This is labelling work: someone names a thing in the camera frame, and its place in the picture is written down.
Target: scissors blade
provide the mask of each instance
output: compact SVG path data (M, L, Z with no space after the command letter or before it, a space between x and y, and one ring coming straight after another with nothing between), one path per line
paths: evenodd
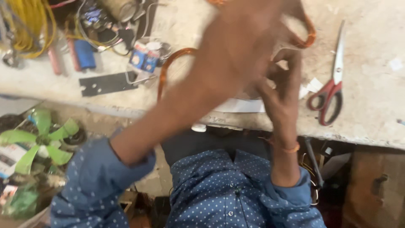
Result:
M333 68L333 81L335 82L335 85L341 82L343 77L343 56L344 56L345 36L346 36L344 26L345 20L343 20L342 24L340 25L340 33L335 56L335 66Z

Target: shirt sleeve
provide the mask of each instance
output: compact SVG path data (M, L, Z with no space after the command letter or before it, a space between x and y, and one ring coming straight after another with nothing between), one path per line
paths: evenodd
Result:
M151 172L155 161L151 151L142 162L129 168L117 158L107 138L87 142L73 156L66 171L66 185L52 200L51 226L128 227L118 197Z
M311 206L311 177L300 167L301 177L293 187L274 186L271 178L265 182L262 203L268 208L276 227L326 227L321 213Z

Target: red scissors handle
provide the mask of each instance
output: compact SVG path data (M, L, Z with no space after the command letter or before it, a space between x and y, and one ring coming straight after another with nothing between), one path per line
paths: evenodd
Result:
M313 100L319 98L317 106L313 105ZM336 97L336 106L332 116L328 121L325 121L326 113L329 109L330 101ZM331 125L339 116L343 106L342 82L335 85L333 80L330 80L318 93L311 96L308 100L308 107L314 111L320 111L319 123L323 126Z

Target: floor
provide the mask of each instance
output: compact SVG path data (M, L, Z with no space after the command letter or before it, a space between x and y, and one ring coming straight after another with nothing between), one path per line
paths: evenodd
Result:
M106 137L120 127L127 127L134 119L110 116L90 112L85 108L63 105L52 102L44 102L39 107L49 108L54 111L53 120L64 123L67 119L78 120L90 133L102 134ZM168 196L173 186L170 168L166 163L164 152L160 145L156 146L157 162L152 173L135 183L139 192L145 192L151 196Z

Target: fan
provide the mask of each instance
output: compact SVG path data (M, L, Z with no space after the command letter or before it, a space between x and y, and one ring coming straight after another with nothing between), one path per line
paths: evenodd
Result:
M49 110L35 109L31 118L38 128L39 135L36 136L21 130L9 130L0 134L0 144L16 142L33 144L31 149L15 165L15 172L30 174L32 161L38 151L42 156L50 157L57 165L68 163L73 153L60 150L60 140L76 134L79 131L77 123L70 118L61 128L50 134L51 112Z

